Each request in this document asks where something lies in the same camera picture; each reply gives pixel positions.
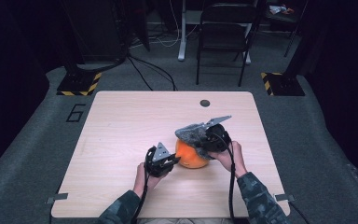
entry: hand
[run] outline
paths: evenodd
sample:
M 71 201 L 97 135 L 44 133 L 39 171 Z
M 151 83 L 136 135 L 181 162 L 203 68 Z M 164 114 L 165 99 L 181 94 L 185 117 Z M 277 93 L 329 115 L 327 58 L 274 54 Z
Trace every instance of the hand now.
M 242 156 L 242 147 L 241 144 L 239 144 L 236 141 L 233 141 L 232 144 L 229 144 L 229 149 L 231 152 L 234 153 L 234 163 L 235 163 L 235 177 L 241 177 L 242 175 L 245 175 L 248 173 L 245 167 L 245 162 L 243 161 Z M 223 152 L 208 152 L 208 154 L 218 161 L 222 163 L 222 165 L 231 172 L 231 157 L 229 155 L 229 152 L 227 150 Z
M 158 182 L 164 178 L 164 176 L 154 177 L 150 176 L 147 181 L 147 190 L 152 190 L 158 184 Z M 138 170 L 136 172 L 135 183 L 133 184 L 133 191 L 138 195 L 139 198 L 142 198 L 144 194 L 144 185 L 145 185 L 145 163 L 141 162 L 138 165 Z

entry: orange round object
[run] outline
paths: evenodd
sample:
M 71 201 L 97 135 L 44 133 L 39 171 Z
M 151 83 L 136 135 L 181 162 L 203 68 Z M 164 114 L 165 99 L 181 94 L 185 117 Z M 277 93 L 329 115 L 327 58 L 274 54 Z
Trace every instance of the orange round object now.
M 176 155 L 175 157 L 180 157 L 179 164 L 187 168 L 201 168 L 209 163 L 208 160 L 200 157 L 196 149 L 186 144 L 184 141 L 178 139 L 176 141 Z

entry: camouflage jacket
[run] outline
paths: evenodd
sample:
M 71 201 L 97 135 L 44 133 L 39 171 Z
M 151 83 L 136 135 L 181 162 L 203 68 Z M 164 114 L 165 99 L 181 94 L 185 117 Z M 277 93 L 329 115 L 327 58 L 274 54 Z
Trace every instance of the camouflage jacket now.
M 241 196 L 248 208 L 251 224 L 289 224 L 280 206 L 269 194 L 266 186 L 251 172 L 237 179 Z M 100 224 L 131 223 L 132 216 L 141 200 L 128 190 L 115 200 L 99 217 Z

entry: wooden table top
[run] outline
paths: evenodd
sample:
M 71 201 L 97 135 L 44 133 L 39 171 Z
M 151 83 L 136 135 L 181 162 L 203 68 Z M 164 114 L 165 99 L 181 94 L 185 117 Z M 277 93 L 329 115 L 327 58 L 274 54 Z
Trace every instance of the wooden table top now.
M 200 101 L 208 100 L 204 107 Z M 221 124 L 242 145 L 248 171 L 271 194 L 283 187 L 255 100 L 245 91 L 100 91 L 96 94 L 56 201 L 54 217 L 98 217 L 116 198 L 132 189 L 137 165 L 161 142 L 175 151 L 174 132 L 189 124 L 231 115 Z M 230 173 L 219 161 L 199 169 L 176 164 L 149 191 L 140 218 L 229 217 Z M 238 185 L 234 215 L 248 217 Z M 279 202 L 286 215 L 286 201 Z

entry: gray rag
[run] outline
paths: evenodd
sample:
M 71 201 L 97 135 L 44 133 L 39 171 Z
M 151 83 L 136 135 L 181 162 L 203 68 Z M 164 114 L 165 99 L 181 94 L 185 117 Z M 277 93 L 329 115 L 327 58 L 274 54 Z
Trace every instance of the gray rag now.
M 206 138 L 205 127 L 203 127 L 203 123 L 200 124 L 190 124 L 185 126 L 185 128 L 181 128 L 175 131 L 176 137 L 180 140 L 187 143 L 189 146 L 196 149 L 197 154 L 205 159 L 205 160 L 214 160 L 213 157 L 208 155 L 200 145 L 201 139 Z

